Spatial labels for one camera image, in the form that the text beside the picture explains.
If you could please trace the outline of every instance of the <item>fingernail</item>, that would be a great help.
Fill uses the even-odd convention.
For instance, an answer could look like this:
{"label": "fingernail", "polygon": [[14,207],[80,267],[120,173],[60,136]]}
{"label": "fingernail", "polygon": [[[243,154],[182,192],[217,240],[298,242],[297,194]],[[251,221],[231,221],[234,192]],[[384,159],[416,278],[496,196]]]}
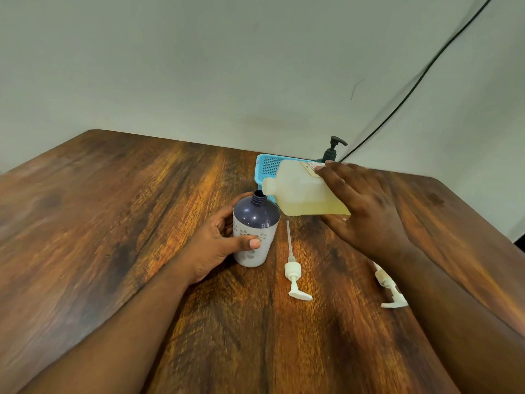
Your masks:
{"label": "fingernail", "polygon": [[259,239],[252,239],[250,241],[250,247],[252,249],[259,249],[259,246],[261,245],[261,241]]}

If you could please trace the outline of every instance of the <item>sticker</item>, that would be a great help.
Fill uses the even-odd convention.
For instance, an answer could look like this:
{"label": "sticker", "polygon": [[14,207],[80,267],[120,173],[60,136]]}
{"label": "sticker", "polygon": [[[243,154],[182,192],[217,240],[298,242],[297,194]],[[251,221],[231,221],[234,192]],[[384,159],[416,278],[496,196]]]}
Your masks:
{"label": "sticker", "polygon": [[316,162],[299,162],[303,165],[303,167],[308,171],[308,174],[310,174],[312,177],[321,178],[317,175],[316,171],[314,170],[317,166],[325,166],[324,163],[316,163]]}

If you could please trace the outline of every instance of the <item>plastic jug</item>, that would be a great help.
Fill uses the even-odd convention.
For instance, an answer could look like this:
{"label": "plastic jug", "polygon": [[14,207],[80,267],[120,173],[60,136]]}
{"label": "plastic jug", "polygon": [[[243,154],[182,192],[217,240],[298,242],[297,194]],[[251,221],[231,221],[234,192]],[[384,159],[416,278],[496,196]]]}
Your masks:
{"label": "plastic jug", "polygon": [[279,208],[286,215],[350,215],[346,206],[315,173],[315,166],[324,165],[324,163],[283,160],[275,178],[263,180],[262,191],[267,196],[275,196]]}

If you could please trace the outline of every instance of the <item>pump nozzle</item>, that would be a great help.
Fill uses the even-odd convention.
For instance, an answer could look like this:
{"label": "pump nozzle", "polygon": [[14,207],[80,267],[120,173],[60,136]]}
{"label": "pump nozzle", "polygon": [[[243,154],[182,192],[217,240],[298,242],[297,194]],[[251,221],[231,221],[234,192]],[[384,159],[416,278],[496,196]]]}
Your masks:
{"label": "pump nozzle", "polygon": [[325,163],[327,160],[335,160],[337,156],[336,152],[336,145],[337,144],[343,144],[344,146],[347,146],[348,143],[345,140],[340,139],[339,137],[336,137],[333,135],[330,138],[330,147],[325,151],[325,154],[323,155],[322,159],[317,159],[316,162],[318,163]]}
{"label": "pump nozzle", "polygon": [[375,272],[375,277],[379,284],[383,287],[386,287],[392,292],[392,300],[393,303],[382,303],[381,308],[399,308],[399,307],[406,307],[409,305],[405,299],[405,296],[403,296],[396,288],[395,282],[390,278],[390,275],[388,275],[384,269],[382,269],[379,265],[374,263],[375,269],[377,270]]}
{"label": "pump nozzle", "polygon": [[304,291],[300,291],[297,287],[297,280],[301,277],[301,264],[299,264],[295,257],[293,257],[290,222],[288,220],[286,220],[286,231],[288,232],[288,249],[290,250],[290,255],[288,256],[288,262],[285,264],[285,276],[292,282],[288,295],[298,298],[299,300],[310,301],[312,296]]}

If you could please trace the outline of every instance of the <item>white pump dispenser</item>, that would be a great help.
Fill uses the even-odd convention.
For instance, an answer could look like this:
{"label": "white pump dispenser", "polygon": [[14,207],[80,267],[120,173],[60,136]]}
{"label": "white pump dispenser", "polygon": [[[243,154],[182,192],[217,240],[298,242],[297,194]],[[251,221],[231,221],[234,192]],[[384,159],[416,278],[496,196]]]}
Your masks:
{"label": "white pump dispenser", "polygon": [[379,265],[374,263],[375,269],[377,270],[375,272],[375,277],[379,284],[383,287],[386,287],[387,289],[390,289],[392,292],[392,299],[394,300],[393,303],[382,303],[382,308],[399,308],[399,307],[406,307],[409,305],[406,300],[405,296],[403,296],[396,288],[395,282],[390,278],[390,275],[388,275],[384,269],[382,269]]}
{"label": "white pump dispenser", "polygon": [[291,290],[288,294],[291,297],[298,298],[299,300],[310,301],[312,296],[304,291],[300,291],[297,287],[297,280],[301,277],[301,264],[299,264],[292,252],[292,239],[290,237],[290,222],[286,220],[286,230],[288,231],[288,248],[290,249],[290,255],[288,256],[288,262],[285,264],[285,276],[292,282]]}

